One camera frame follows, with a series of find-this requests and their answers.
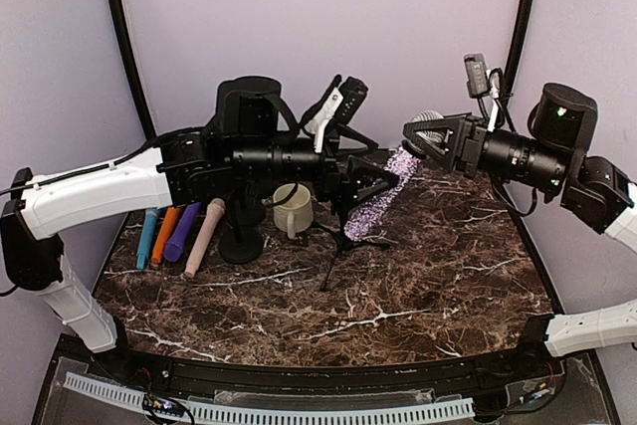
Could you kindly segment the black shock mount tripod stand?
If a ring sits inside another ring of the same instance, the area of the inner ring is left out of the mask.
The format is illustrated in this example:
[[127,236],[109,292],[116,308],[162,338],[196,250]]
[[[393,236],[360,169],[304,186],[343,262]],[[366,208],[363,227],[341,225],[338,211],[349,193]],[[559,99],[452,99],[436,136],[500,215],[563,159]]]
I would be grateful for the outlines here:
[[370,247],[377,248],[381,251],[387,251],[390,248],[389,244],[380,244],[377,242],[373,242],[370,240],[360,239],[360,240],[352,240],[345,234],[345,225],[348,219],[350,208],[346,203],[341,200],[337,200],[336,202],[331,202],[330,213],[338,218],[339,227],[337,230],[330,229],[325,225],[321,224],[319,221],[314,220],[311,223],[311,227],[313,229],[319,229],[323,232],[328,233],[331,238],[335,242],[335,249],[333,256],[329,262],[327,267],[327,272],[320,284],[319,290],[321,292],[327,291],[327,286],[329,282],[329,277],[332,273],[333,267],[336,261],[342,257],[344,254],[351,252],[355,249]]

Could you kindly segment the black stand of purple microphone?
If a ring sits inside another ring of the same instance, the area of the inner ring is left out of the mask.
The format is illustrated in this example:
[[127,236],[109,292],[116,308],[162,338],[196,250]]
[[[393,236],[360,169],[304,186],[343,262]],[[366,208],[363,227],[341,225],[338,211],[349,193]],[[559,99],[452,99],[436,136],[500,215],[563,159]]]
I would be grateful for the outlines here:
[[247,184],[240,184],[229,194],[226,206],[233,227],[256,227],[266,217],[265,206]]

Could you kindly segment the black stand of pink microphone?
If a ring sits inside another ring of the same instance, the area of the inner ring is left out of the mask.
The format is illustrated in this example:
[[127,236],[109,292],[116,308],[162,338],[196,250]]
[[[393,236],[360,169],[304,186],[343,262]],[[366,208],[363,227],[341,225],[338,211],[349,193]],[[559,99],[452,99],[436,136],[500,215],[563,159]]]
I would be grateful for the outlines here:
[[233,227],[220,237],[218,252],[229,264],[247,264],[257,259],[263,252],[264,239],[256,227]]

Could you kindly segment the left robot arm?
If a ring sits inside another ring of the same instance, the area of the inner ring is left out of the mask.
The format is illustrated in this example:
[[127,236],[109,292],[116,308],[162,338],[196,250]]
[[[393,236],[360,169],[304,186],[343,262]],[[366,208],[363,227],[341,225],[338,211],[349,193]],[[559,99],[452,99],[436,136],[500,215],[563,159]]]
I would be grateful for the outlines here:
[[320,101],[295,117],[281,84],[251,76],[220,84],[212,118],[148,140],[136,151],[53,175],[19,170],[6,191],[1,245],[9,280],[41,297],[119,381],[140,373],[123,325],[73,272],[61,233],[147,208],[207,202],[259,182],[308,182],[346,221],[350,211],[398,178],[366,159],[376,143],[352,129],[367,96],[355,78],[335,77]]

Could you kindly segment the pale pink toy microphone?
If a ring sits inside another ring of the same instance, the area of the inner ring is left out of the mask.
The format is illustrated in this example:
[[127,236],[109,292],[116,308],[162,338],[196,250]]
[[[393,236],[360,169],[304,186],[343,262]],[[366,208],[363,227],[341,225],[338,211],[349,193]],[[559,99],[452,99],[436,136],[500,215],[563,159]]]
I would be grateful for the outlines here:
[[215,198],[208,204],[204,221],[186,261],[183,273],[186,278],[193,279],[195,277],[208,250],[217,225],[224,216],[225,211],[226,205],[223,199]]

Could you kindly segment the blue toy microphone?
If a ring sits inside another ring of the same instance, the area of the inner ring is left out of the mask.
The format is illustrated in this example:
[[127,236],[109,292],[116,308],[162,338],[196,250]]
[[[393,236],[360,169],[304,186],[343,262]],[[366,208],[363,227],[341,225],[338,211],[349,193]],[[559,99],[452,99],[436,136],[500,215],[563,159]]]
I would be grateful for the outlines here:
[[160,209],[146,209],[144,212],[144,220],[136,250],[136,268],[140,271],[145,269],[151,255],[154,231],[160,213]]

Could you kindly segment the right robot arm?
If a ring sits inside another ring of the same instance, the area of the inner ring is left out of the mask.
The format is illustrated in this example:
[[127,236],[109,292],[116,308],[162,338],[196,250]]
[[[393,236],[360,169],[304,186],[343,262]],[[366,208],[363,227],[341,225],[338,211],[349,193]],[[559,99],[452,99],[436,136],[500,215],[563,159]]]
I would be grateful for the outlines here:
[[[469,113],[421,114],[403,126],[403,145],[440,167],[472,178],[482,171],[541,192],[600,235],[636,248],[636,184],[613,163],[591,156],[598,119],[594,99],[562,84],[547,83],[528,119],[530,134],[499,128]],[[578,315],[528,320],[508,370],[528,379],[547,356],[636,342],[636,304]]]

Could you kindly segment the purple toy microphone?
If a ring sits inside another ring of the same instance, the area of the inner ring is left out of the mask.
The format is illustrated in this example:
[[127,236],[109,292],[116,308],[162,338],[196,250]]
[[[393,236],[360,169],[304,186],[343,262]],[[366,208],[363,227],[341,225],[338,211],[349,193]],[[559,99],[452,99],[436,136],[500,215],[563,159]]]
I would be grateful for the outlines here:
[[174,263],[181,258],[186,239],[200,209],[201,202],[192,203],[185,207],[172,235],[165,245],[163,252],[163,258],[165,261]]

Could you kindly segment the orange toy microphone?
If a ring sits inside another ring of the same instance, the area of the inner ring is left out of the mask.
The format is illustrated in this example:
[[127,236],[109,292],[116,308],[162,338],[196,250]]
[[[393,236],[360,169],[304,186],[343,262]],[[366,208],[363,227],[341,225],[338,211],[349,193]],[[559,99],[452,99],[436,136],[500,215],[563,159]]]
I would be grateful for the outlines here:
[[167,209],[152,249],[150,261],[153,265],[159,265],[162,262],[166,244],[174,231],[181,211],[181,207],[170,207]]

